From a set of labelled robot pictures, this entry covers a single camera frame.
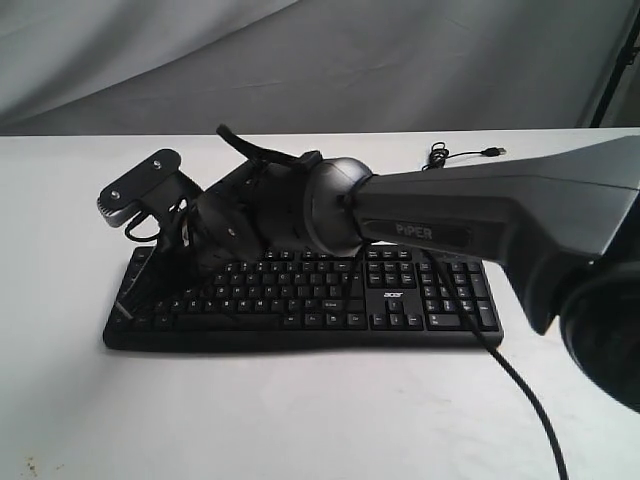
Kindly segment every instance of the black cable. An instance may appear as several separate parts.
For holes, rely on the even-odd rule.
[[[511,366],[511,364],[495,349],[495,347],[491,346],[487,339],[484,337],[483,333],[476,326],[475,322],[469,315],[469,313],[462,306],[462,302],[460,298],[456,294],[456,289],[451,282],[445,268],[442,266],[440,262],[438,262],[434,256],[428,250],[422,250],[425,256],[429,258],[431,263],[434,265],[438,276],[442,279],[445,288],[449,292],[450,298],[453,300],[453,303],[456,306],[457,313],[462,318],[466,327],[471,330],[473,335],[478,339],[478,342],[484,347],[484,349],[489,352],[499,364],[500,366],[507,372],[507,374],[512,378],[514,382],[520,387],[520,390],[525,394],[533,409],[536,411],[538,418],[542,422],[542,426],[544,427],[544,431],[547,434],[547,438],[549,439],[549,444],[551,445],[551,450],[553,450],[553,457],[556,461],[556,467],[558,468],[558,475],[560,480],[568,480],[569,475],[567,473],[567,466],[564,463],[564,458],[562,456],[562,450],[560,449],[560,443],[558,442],[558,438],[556,437],[555,432],[553,431],[553,426],[551,425],[551,420],[547,416],[547,412],[545,412],[540,400],[536,397],[533,390],[527,385],[527,382],[520,376],[520,374],[516,371],[515,368]]]
[[[449,158],[460,157],[462,155],[482,155],[483,157],[497,157],[498,155],[502,155],[504,153],[507,153],[507,151],[502,147],[489,147],[477,152],[460,152],[451,155],[451,152],[449,152],[444,142],[436,142],[431,145],[431,151],[429,152],[429,156],[427,157],[427,163],[422,167],[422,170],[424,171],[430,170],[432,168],[442,168]]]

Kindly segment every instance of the table surface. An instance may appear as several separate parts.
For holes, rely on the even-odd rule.
[[[640,129],[252,137],[300,154],[417,169],[430,145],[535,157]],[[187,356],[101,341],[133,245],[95,207],[160,148],[208,186],[241,162],[216,137],[0,138],[0,478],[555,478],[531,406],[482,351]],[[451,165],[486,159],[452,160]],[[534,334],[487,265],[501,352],[539,395],[572,478],[638,478],[640,416]]]

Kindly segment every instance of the gray fabric backdrop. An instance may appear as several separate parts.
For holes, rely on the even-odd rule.
[[[153,16],[154,2],[109,2],[128,27],[109,32],[102,19],[94,38],[86,27],[74,44],[84,56],[62,56],[65,75],[34,81],[0,31],[0,65],[18,67],[0,68],[1,133],[210,134],[222,121],[242,133],[573,127],[637,3],[184,0],[157,2]],[[36,41],[23,51],[52,55]]]

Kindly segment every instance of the spacebar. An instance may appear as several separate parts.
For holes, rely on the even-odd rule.
[[[210,314],[178,315],[176,330],[276,330],[282,315]]]

